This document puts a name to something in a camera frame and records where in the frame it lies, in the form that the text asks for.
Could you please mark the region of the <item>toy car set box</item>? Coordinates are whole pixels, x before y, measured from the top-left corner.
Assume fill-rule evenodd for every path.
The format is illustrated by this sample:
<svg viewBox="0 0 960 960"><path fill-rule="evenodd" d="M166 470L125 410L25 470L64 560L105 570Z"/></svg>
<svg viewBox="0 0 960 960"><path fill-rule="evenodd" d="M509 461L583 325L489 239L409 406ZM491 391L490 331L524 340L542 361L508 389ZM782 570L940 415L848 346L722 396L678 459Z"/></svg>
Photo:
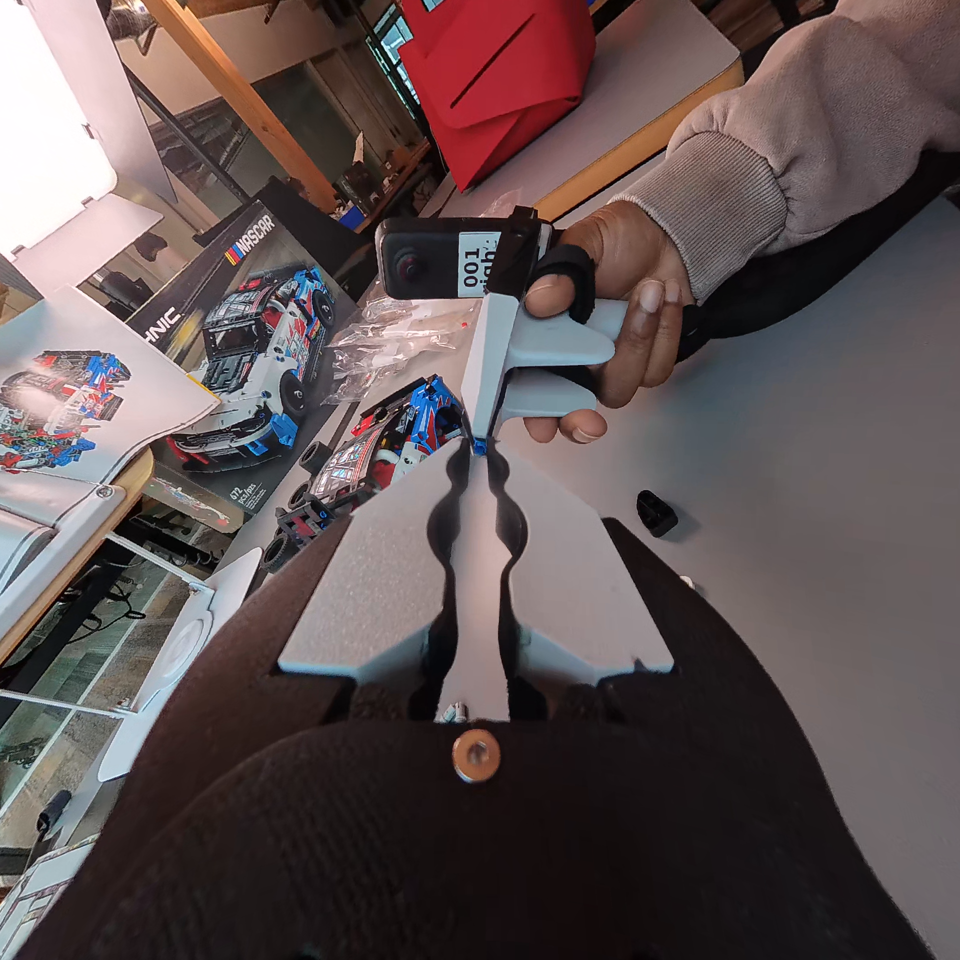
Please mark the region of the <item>toy car set box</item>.
<svg viewBox="0 0 960 960"><path fill-rule="evenodd" d="M148 497L236 531L264 506L320 407L323 352L354 302L259 200L127 324L217 405L155 441Z"/></svg>

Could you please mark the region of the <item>toy brick race car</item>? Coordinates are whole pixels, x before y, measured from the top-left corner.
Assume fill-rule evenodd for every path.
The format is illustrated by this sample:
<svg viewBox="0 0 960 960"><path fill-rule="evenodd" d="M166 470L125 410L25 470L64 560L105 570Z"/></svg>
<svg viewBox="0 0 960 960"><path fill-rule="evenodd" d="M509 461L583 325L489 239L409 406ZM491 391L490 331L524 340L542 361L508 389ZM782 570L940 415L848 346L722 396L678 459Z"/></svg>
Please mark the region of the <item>toy brick race car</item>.
<svg viewBox="0 0 960 960"><path fill-rule="evenodd" d="M297 552L447 443L461 439L459 399L438 374L417 378L368 408L316 475L313 500L301 510L276 510L274 536L286 534Z"/></svg>

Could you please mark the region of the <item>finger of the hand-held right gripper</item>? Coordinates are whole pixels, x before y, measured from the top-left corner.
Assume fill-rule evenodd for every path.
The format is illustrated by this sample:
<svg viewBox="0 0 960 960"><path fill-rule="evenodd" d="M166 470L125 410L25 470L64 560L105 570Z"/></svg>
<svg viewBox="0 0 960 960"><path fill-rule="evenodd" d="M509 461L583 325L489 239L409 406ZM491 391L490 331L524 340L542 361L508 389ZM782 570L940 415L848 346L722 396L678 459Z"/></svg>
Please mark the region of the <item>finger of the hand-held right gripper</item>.
<svg viewBox="0 0 960 960"><path fill-rule="evenodd" d="M488 293L483 297L461 383L462 410L472 443L487 443L493 430L519 309L515 296Z"/></svg>

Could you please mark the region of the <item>pile of clear plastic bags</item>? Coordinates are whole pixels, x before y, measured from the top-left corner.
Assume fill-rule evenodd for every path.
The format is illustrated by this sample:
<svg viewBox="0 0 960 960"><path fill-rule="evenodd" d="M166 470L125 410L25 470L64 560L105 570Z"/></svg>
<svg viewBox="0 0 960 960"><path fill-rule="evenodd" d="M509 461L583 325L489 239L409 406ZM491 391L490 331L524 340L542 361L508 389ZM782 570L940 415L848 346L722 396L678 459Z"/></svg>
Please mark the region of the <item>pile of clear plastic bags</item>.
<svg viewBox="0 0 960 960"><path fill-rule="evenodd" d="M481 305L480 297L408 301L377 290L330 342L332 384L324 403L358 402L415 357L455 352Z"/></svg>

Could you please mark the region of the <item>instruction booklet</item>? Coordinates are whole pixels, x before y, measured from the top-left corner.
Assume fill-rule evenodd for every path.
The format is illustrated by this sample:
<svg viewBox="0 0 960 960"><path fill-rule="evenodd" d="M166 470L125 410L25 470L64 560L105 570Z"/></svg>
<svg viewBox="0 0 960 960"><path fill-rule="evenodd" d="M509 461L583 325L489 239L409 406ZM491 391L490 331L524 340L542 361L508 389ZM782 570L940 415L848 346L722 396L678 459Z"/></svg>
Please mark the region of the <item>instruction booklet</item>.
<svg viewBox="0 0 960 960"><path fill-rule="evenodd" d="M29 604L119 503L126 463L218 404L75 288L3 324L2 592Z"/></svg>

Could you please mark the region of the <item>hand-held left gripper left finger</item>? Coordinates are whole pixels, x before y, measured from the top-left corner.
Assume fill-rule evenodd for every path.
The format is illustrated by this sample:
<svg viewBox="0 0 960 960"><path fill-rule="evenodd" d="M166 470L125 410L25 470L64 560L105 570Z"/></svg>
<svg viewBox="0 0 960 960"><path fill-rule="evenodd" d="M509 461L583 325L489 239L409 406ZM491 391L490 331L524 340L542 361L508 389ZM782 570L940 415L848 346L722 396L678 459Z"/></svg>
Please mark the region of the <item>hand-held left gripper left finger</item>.
<svg viewBox="0 0 960 960"><path fill-rule="evenodd" d="M472 444L455 439L349 516L278 658L288 674L388 688L435 716L457 651L451 549Z"/></svg>

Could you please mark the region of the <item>white book stand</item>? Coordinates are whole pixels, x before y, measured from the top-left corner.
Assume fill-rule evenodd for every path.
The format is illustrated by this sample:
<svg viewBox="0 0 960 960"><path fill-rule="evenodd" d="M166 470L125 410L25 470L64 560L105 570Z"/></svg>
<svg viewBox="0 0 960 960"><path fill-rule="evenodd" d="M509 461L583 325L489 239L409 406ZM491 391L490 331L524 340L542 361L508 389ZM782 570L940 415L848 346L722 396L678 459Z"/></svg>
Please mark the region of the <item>white book stand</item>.
<svg viewBox="0 0 960 960"><path fill-rule="evenodd" d="M187 602L174 620L137 693L111 707L93 707L79 701L2 689L2 707L14 709L21 704L33 704L69 714L91 714L117 721L119 727L107 743L105 758L97 769L101 783L129 774L174 688L246 598L264 554L263 548L255 547L219 568L206 580L200 580L118 531L109 533L105 541L178 578L186 583L189 591Z"/></svg>

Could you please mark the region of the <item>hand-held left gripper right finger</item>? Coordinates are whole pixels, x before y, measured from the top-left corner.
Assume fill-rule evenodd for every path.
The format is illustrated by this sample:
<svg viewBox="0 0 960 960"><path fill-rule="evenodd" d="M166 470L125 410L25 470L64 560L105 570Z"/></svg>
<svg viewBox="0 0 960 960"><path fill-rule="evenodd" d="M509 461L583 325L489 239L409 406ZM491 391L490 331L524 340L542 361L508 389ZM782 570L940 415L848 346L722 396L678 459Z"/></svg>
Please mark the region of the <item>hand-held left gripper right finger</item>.
<svg viewBox="0 0 960 960"><path fill-rule="evenodd" d="M510 681L556 700L574 685L670 672L674 656L598 512L504 443L487 447L486 480L484 719L510 718Z"/></svg>

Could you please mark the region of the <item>black triangular connector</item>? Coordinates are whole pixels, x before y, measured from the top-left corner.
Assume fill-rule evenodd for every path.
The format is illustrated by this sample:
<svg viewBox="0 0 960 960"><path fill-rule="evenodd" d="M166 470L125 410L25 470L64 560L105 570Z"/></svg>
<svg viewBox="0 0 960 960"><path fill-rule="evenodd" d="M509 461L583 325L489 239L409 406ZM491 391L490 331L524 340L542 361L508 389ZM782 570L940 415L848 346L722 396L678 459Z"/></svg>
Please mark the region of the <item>black triangular connector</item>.
<svg viewBox="0 0 960 960"><path fill-rule="evenodd" d="M654 538L660 539L678 526L677 512L652 490L642 489L635 501L635 509L641 523Z"/></svg>

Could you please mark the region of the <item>person's right hand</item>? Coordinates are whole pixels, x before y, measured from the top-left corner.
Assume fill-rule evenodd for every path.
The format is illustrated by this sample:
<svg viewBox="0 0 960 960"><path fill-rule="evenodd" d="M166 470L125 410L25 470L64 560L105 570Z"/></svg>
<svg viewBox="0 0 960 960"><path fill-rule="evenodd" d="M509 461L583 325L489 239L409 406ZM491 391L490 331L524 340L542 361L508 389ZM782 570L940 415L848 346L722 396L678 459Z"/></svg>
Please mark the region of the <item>person's right hand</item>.
<svg viewBox="0 0 960 960"><path fill-rule="evenodd" d="M693 304L687 267L664 230L627 200L609 203L574 223L559 242L582 248L593 261L599 298L628 303L613 357L591 368L601 406L622 408L638 390L664 384L674 371L683 310ZM524 306L533 317L549 318L567 311L573 299L568 277L547 274L531 285ZM559 434L586 445L608 429L601 413L591 409L560 419L525 417L524 426L541 444Z"/></svg>

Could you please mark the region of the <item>white light panel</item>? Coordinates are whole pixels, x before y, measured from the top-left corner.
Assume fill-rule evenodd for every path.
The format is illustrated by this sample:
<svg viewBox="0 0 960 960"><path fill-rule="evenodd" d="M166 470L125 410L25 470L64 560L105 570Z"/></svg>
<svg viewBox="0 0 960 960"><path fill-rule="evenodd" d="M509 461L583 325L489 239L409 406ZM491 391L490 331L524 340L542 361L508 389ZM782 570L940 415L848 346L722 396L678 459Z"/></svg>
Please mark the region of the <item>white light panel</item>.
<svg viewBox="0 0 960 960"><path fill-rule="evenodd" d="M175 203L94 1L1 3L2 256L17 262L119 176Z"/></svg>

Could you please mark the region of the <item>red paper bag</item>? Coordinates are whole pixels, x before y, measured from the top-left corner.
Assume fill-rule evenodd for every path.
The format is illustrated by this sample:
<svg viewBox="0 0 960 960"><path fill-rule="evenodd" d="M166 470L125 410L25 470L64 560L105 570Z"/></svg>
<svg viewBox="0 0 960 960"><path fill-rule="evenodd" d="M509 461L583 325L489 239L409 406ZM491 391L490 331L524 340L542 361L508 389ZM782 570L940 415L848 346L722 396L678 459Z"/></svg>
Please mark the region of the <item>red paper bag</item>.
<svg viewBox="0 0 960 960"><path fill-rule="evenodd" d="M585 1L399 2L399 56L457 188L479 184L582 100Z"/></svg>

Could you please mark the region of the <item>window with dark frames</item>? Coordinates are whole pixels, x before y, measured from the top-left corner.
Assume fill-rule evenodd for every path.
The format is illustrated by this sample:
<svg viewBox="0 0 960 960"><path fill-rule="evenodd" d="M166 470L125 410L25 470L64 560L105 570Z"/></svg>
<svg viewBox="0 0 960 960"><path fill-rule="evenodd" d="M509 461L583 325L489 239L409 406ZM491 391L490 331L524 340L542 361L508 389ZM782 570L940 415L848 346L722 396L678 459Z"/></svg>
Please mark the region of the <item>window with dark frames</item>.
<svg viewBox="0 0 960 960"><path fill-rule="evenodd" d="M402 63L400 49L412 39L399 2L385 2L383 9L369 18L373 39L366 43L381 70L407 108L419 107L420 100Z"/></svg>

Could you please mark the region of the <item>wooden post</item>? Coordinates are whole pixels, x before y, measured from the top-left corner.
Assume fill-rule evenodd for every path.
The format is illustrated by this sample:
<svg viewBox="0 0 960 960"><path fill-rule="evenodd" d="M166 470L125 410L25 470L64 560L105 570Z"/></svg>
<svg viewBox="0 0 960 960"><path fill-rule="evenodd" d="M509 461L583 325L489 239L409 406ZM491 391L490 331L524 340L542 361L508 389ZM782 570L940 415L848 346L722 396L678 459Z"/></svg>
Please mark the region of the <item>wooden post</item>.
<svg viewBox="0 0 960 960"><path fill-rule="evenodd" d="M321 211L332 213L336 208L336 197L329 180L242 76L200 19L177 1L147 1L146 7L286 173L303 183L310 199Z"/></svg>

